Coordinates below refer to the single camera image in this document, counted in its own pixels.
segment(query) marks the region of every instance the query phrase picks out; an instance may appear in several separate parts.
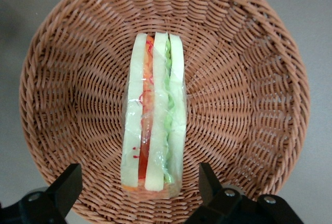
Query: plastic wrap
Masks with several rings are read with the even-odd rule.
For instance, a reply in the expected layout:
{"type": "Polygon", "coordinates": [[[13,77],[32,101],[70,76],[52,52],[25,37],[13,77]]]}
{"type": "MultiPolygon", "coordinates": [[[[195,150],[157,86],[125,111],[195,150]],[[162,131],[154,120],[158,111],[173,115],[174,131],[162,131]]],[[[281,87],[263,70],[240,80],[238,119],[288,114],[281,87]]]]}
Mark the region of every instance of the plastic wrap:
{"type": "Polygon", "coordinates": [[[122,115],[123,190],[135,201],[177,196],[187,124],[183,48],[178,36],[156,33],[153,39],[138,34],[122,115]]]}

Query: gray surface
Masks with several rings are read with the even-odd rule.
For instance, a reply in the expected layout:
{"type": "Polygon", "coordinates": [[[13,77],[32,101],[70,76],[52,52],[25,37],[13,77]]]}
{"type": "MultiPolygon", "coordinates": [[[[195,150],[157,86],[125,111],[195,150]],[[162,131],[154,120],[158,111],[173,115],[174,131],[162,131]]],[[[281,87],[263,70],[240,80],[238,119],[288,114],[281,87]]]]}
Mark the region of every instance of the gray surface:
{"type": "MultiPolygon", "coordinates": [[[[30,40],[60,0],[0,0],[0,201],[7,206],[45,186],[27,150],[18,109],[30,40]]],[[[300,159],[280,192],[305,223],[332,220],[331,0],[267,0],[298,44],[311,87],[311,118],[300,159]]],[[[70,224],[88,223],[74,213],[70,224]]]]}

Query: metal screw head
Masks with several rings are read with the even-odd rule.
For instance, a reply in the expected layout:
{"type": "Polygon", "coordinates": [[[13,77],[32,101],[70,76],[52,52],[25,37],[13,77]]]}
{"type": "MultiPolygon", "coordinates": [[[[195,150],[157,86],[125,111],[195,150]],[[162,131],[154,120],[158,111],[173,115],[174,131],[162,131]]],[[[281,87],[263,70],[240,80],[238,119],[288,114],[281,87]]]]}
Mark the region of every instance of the metal screw head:
{"type": "Polygon", "coordinates": [[[233,197],[235,196],[235,192],[231,189],[226,189],[225,190],[225,194],[228,196],[228,197],[233,197]]]}
{"type": "Polygon", "coordinates": [[[29,202],[35,201],[35,200],[37,200],[40,196],[41,196],[41,193],[40,193],[40,192],[34,193],[34,194],[32,194],[32,195],[29,196],[28,201],[29,201],[29,202]]]}
{"type": "Polygon", "coordinates": [[[274,203],[276,203],[276,200],[275,200],[275,198],[273,198],[273,197],[264,197],[264,200],[265,200],[267,203],[270,203],[270,204],[274,204],[274,203]]]}

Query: red tomato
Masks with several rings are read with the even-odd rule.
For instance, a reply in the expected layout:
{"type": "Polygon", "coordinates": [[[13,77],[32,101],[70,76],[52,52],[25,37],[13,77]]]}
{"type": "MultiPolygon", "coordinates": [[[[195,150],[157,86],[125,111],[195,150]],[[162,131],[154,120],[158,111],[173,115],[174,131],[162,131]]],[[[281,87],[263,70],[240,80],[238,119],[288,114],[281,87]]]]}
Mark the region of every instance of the red tomato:
{"type": "Polygon", "coordinates": [[[145,53],[144,53],[144,71],[143,71],[143,93],[140,97],[140,102],[143,104],[142,115],[142,136],[139,157],[139,179],[145,179],[147,160],[149,157],[149,147],[151,130],[153,124],[154,111],[154,84],[153,84],[153,44],[154,39],[151,36],[146,38],[145,53]]]}

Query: woven basket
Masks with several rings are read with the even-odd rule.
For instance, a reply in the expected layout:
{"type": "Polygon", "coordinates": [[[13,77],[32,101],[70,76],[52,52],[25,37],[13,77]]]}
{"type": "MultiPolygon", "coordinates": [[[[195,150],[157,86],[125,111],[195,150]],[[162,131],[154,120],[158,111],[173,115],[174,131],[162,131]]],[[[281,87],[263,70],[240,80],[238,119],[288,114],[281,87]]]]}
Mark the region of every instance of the woven basket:
{"type": "Polygon", "coordinates": [[[198,164],[247,196],[276,193],[302,149],[309,88],[297,46],[264,0],[62,0],[20,82],[25,138],[47,183],[80,163],[74,210],[95,223],[182,223],[201,203],[198,164]],[[120,187],[121,109],[137,33],[179,35],[188,127],[181,194],[131,202],[120,187]]]}

